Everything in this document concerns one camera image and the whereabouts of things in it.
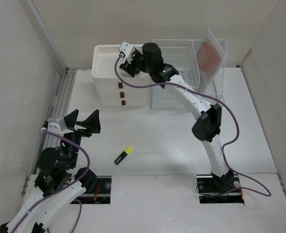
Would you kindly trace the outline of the white three-drawer storage box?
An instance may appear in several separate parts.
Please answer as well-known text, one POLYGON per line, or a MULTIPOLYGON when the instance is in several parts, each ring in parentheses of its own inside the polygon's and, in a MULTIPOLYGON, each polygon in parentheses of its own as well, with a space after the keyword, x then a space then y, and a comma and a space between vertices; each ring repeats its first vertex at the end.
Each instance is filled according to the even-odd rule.
POLYGON ((125 85, 115 74, 120 45, 97 45, 94 48, 91 76, 104 107, 145 107, 150 90, 125 85))

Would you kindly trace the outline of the yellow cap black highlighter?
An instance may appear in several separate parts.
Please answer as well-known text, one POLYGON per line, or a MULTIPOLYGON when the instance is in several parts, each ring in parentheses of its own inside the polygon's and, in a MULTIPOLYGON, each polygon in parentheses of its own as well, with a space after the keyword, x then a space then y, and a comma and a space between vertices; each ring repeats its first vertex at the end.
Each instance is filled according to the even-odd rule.
POLYGON ((132 148, 127 147, 118 157, 117 159, 114 161, 115 165, 119 165, 120 162, 130 153, 132 152, 132 148))

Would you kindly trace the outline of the red booklet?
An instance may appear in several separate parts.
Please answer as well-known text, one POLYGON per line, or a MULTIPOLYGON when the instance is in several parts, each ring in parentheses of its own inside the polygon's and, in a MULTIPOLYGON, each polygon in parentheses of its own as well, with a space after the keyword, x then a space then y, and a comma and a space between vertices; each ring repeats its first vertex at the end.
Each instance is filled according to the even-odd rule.
POLYGON ((204 93, 216 77, 220 68, 224 65, 227 55, 208 28, 201 46, 196 54, 197 65, 200 75, 198 92, 204 93))

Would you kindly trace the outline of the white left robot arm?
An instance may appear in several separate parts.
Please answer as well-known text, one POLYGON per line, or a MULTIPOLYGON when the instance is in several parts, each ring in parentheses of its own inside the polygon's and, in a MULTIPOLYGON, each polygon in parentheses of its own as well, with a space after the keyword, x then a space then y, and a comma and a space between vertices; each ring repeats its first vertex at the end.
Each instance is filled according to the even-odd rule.
POLYGON ((0 225, 0 233, 44 233, 65 207, 95 189, 98 177, 80 143, 83 137, 100 133, 100 112, 96 109, 83 121, 77 120, 78 114, 76 109, 42 125, 41 131, 60 139, 60 145, 42 150, 30 195, 17 215, 0 225))

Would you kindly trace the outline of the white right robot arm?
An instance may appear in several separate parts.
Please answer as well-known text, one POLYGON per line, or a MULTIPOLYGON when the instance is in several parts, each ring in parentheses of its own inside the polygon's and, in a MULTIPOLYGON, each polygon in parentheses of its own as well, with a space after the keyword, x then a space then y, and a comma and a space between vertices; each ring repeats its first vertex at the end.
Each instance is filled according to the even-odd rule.
POLYGON ((203 99, 184 81, 179 71, 170 64, 164 63, 161 49, 155 43, 146 43, 142 50, 122 42, 119 47, 120 57, 125 58, 123 64, 116 64, 131 77, 140 72, 149 74, 154 85, 161 86, 173 94, 193 115, 195 124, 192 133, 200 140, 206 150, 210 164, 212 185, 217 191, 224 191, 234 177, 226 165, 221 151, 220 126, 222 107, 203 99))

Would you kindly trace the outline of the aluminium frame rail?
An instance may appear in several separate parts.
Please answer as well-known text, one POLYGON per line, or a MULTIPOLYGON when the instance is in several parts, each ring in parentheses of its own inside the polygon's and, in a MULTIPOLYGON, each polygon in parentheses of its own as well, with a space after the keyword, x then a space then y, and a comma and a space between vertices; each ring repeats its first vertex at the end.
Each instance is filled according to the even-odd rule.
POLYGON ((11 171, 28 175, 35 164, 41 146, 40 124, 52 114, 61 77, 49 51, 41 41, 40 31, 32 23, 35 6, 17 1, 21 8, 18 50, 20 62, 16 72, 15 126, 8 133, 4 166, 11 171))

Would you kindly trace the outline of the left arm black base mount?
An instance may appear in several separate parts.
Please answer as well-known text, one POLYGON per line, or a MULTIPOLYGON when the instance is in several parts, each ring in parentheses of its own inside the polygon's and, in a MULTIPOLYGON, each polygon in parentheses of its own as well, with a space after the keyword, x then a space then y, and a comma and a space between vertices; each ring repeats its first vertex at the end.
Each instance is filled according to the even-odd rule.
POLYGON ((111 201, 111 176, 99 176, 96 186, 84 194, 81 194, 77 199, 82 204, 110 204, 111 201))

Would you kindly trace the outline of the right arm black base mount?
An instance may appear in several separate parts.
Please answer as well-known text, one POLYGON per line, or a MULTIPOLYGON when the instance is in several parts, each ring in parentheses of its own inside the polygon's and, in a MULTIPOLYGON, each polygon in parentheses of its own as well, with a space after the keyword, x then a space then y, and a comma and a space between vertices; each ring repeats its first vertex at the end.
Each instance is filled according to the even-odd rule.
POLYGON ((237 175, 233 177, 224 188, 217 188, 213 182, 212 175, 198 175, 196 191, 199 194, 200 204, 244 204, 242 190, 234 190, 224 194, 231 189, 240 187, 240 180, 237 175))

